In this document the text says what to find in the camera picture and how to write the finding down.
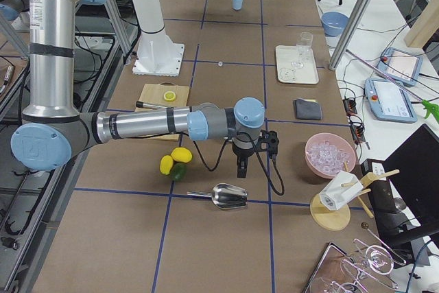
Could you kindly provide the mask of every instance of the wooden cutting board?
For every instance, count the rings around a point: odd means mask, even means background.
[[[145,84],[142,93],[140,94],[139,101],[145,103],[160,104],[166,107],[178,107],[186,106],[187,98],[189,97],[189,87],[188,86],[178,86],[173,84]],[[177,98],[174,101],[165,101],[163,95],[168,92],[173,91]],[[151,111],[150,109],[136,108],[135,111]],[[178,141],[180,137],[179,134],[169,134],[162,137],[153,137],[152,139],[160,139],[166,141]]]

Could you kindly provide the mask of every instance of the blue cup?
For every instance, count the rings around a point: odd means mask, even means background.
[[[242,8],[242,2],[244,0],[232,0],[232,7],[234,10],[240,10]]]

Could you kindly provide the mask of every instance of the lemon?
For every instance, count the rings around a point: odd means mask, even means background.
[[[164,175],[169,175],[171,173],[171,168],[174,166],[174,160],[170,155],[163,156],[160,161],[160,173]]]
[[[192,152],[184,147],[178,147],[172,150],[171,157],[180,163],[188,163],[192,160]]]
[[[168,102],[172,102],[177,98],[177,95],[173,91],[168,91],[163,94],[163,99]]]

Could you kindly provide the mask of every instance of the wooden stand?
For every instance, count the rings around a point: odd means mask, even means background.
[[[351,220],[351,210],[348,205],[344,205],[337,211],[330,211],[321,203],[318,194],[311,200],[310,209],[314,221],[326,230],[343,230],[348,226]]]

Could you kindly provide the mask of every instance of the drinking glass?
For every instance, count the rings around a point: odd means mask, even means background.
[[[292,62],[295,69],[302,69],[311,57],[311,45],[313,43],[313,35],[309,32],[302,32],[297,40],[298,59]]]

